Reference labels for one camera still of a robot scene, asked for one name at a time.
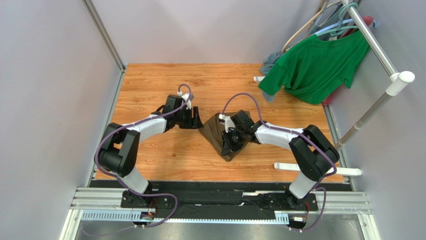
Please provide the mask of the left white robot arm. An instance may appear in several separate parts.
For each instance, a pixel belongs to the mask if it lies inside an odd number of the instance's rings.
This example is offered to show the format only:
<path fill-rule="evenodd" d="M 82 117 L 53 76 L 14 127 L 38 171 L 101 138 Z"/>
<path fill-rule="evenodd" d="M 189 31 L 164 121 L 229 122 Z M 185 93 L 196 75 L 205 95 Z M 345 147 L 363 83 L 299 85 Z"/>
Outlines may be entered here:
<path fill-rule="evenodd" d="M 134 198 L 143 208 L 155 202 L 151 183 L 136 168 L 139 144 L 175 126 L 180 129 L 203 127 L 198 107 L 192 106 L 193 98 L 193 94 L 179 91 L 169 95 L 164 105 L 144 119 L 125 125 L 113 122 L 107 126 L 94 162 L 102 173 L 124 184 L 127 200 Z"/>

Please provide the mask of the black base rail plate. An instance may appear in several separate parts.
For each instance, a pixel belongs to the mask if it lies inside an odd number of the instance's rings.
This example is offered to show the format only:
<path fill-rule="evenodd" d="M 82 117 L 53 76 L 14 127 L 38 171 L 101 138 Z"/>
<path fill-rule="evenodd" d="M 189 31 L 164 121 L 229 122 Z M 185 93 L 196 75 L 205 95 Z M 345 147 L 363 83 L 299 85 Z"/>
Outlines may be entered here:
<path fill-rule="evenodd" d="M 194 220 L 273 220 L 276 211 L 292 214 L 320 210 L 316 196 L 291 199 L 289 183 L 151 181 L 149 197 L 123 190 L 114 180 L 96 180 L 91 187 L 119 188 L 118 206 L 124 209 L 157 210 L 157 218 Z"/>

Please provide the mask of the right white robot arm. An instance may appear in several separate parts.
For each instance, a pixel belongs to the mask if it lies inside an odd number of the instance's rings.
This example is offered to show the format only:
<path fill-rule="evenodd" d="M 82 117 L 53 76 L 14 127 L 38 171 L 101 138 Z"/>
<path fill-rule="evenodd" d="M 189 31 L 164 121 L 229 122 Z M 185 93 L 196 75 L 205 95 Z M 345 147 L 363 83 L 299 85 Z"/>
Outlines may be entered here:
<path fill-rule="evenodd" d="M 262 120 L 254 122 L 243 110 L 232 116 L 221 113 L 218 121 L 225 127 L 221 132 L 222 156 L 236 153 L 248 143 L 273 145 L 292 152 L 300 172 L 284 194 L 284 203 L 289 208 L 301 205 L 329 170 L 336 172 L 340 154 L 315 125 L 285 128 Z"/>

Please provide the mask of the beige clothes hanger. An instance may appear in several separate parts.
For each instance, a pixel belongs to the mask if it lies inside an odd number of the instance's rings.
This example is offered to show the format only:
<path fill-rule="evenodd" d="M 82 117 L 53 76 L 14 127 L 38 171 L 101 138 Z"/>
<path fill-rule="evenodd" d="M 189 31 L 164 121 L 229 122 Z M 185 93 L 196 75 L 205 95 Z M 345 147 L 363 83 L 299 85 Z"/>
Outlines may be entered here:
<path fill-rule="evenodd" d="M 318 2 L 318 5 L 314 11 L 313 16 L 302 26 L 300 27 L 284 44 L 284 46 L 281 49 L 281 53 L 285 53 L 288 48 L 290 47 L 290 44 L 300 35 L 303 33 L 304 30 L 311 28 L 315 21 L 321 17 L 322 14 L 326 12 L 329 8 L 333 7 L 334 5 L 340 3 L 339 0 L 330 2 L 330 0 L 320 0 Z"/>

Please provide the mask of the aluminium frame post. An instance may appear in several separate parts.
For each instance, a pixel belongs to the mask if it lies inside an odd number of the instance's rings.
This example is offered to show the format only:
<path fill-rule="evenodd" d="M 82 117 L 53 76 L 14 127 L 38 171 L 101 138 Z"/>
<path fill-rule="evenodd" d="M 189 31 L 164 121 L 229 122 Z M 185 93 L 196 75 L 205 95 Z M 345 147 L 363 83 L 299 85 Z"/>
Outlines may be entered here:
<path fill-rule="evenodd" d="M 115 65 L 117 66 L 117 68 L 119 69 L 119 71 L 121 73 L 124 73 L 125 70 L 126 70 L 126 65 L 124 64 L 122 58 L 120 57 L 120 55 L 119 55 L 119 53 L 118 53 L 118 51 L 117 51 L 117 49 L 116 49 L 116 47 L 113 43 L 108 31 L 107 31 L 107 29 L 106 29 L 106 27 L 105 27 L 105 25 L 104 25 L 104 23 L 101 19 L 101 16 L 99 15 L 99 13 L 96 9 L 95 4 L 93 3 L 92 0 L 82 0 L 81 2 L 84 4 L 92 22 L 94 23 L 97 31 L 99 32 L 99 34 L 100 34 L 107 50 L 109 51 Z"/>

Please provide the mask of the grey blue cloth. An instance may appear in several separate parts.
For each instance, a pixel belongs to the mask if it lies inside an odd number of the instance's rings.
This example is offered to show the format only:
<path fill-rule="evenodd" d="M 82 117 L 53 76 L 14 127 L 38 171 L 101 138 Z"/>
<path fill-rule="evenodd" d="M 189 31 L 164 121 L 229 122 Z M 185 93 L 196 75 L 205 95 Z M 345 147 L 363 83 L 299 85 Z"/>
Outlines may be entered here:
<path fill-rule="evenodd" d="M 263 61 L 263 66 L 259 69 L 259 71 L 263 74 L 263 76 L 266 76 L 270 70 L 272 69 L 272 67 L 274 66 L 274 64 L 276 63 L 276 61 L 283 55 L 283 53 L 281 51 L 273 53 L 271 55 L 269 55 L 264 61 Z M 266 101 L 268 101 L 269 103 L 272 103 L 275 99 L 275 95 L 269 95 L 266 92 L 264 92 L 263 90 L 261 91 L 262 96 L 264 97 L 264 99 Z"/>

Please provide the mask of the metal clothes rack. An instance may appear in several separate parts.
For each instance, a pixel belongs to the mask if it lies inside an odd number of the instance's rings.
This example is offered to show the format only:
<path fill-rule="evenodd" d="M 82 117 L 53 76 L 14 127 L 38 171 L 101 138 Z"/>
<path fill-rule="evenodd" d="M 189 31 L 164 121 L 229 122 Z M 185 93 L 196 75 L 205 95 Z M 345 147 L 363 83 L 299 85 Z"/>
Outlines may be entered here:
<path fill-rule="evenodd" d="M 421 171 L 424 142 L 426 3 L 423 0 L 360 0 L 358 13 L 374 17 L 372 33 L 396 72 L 415 79 L 390 99 L 344 146 L 346 165 L 359 168 L 353 182 L 401 181 Z M 340 88 L 331 110 L 344 134 L 391 85 L 389 73 L 371 52 L 355 74 L 350 89 Z"/>

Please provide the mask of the green t-shirt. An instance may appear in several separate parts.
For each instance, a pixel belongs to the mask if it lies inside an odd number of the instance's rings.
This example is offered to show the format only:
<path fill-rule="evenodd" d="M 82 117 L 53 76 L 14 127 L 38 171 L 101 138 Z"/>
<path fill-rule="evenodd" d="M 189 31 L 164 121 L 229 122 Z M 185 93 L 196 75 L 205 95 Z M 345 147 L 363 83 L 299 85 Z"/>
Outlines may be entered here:
<path fill-rule="evenodd" d="M 283 90 L 318 105 L 341 85 L 351 88 L 355 72 L 369 51 L 370 45 L 359 31 L 331 41 L 314 34 L 284 53 L 258 87 L 269 96 Z"/>

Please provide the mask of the brown cloth napkin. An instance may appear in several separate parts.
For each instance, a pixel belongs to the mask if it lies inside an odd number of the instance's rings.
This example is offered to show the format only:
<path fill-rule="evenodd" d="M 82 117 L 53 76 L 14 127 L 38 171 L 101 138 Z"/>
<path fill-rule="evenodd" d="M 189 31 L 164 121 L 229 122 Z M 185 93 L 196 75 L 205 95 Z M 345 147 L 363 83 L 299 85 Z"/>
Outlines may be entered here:
<path fill-rule="evenodd" d="M 232 116 L 236 114 L 237 112 L 230 112 L 225 113 L 226 116 Z M 225 130 L 224 125 L 219 123 L 219 113 L 212 116 L 209 120 L 205 122 L 202 128 L 199 129 L 199 132 L 201 135 L 215 148 L 217 153 L 221 158 L 223 158 L 225 161 L 230 162 L 232 161 L 245 147 L 246 145 L 239 151 L 236 151 L 234 153 L 231 153 L 229 155 L 221 156 L 223 141 L 222 141 L 222 135 L 221 132 Z"/>

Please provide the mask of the light blue clothes hanger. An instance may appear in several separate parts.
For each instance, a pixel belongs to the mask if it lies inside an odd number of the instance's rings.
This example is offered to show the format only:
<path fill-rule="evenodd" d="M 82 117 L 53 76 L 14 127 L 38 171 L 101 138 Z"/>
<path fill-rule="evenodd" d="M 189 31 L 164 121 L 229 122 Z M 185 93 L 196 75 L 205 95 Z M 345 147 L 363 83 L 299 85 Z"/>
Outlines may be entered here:
<path fill-rule="evenodd" d="M 334 23 L 332 25 L 329 25 L 321 30 L 318 30 L 314 33 L 316 36 L 321 36 L 325 34 L 331 34 L 331 33 L 337 33 L 337 35 L 340 35 L 342 31 L 348 30 L 348 29 L 354 29 L 357 28 L 356 26 L 345 26 L 345 24 L 352 23 L 354 20 L 352 18 L 343 20 L 338 23 Z"/>

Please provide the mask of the teal clothes hanger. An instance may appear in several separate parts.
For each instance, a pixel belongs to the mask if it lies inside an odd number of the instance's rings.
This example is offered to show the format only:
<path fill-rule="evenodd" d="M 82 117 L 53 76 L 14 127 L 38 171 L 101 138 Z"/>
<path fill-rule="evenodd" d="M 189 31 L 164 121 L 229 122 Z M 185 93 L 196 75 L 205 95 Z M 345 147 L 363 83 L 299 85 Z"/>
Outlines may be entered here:
<path fill-rule="evenodd" d="M 338 14 L 338 21 L 337 23 L 334 23 L 332 25 L 329 25 L 321 30 L 318 30 L 314 33 L 317 37 L 325 35 L 325 34 L 331 34 L 333 36 L 338 36 L 344 32 L 344 30 L 347 29 L 356 29 L 356 26 L 344 26 L 344 24 L 347 24 L 349 22 L 353 22 L 353 19 L 350 20 L 344 20 L 343 15 L 347 12 L 347 10 L 351 7 L 354 7 L 356 10 L 358 9 L 358 4 L 356 2 L 350 2 L 347 3 L 345 6 L 342 7 Z"/>

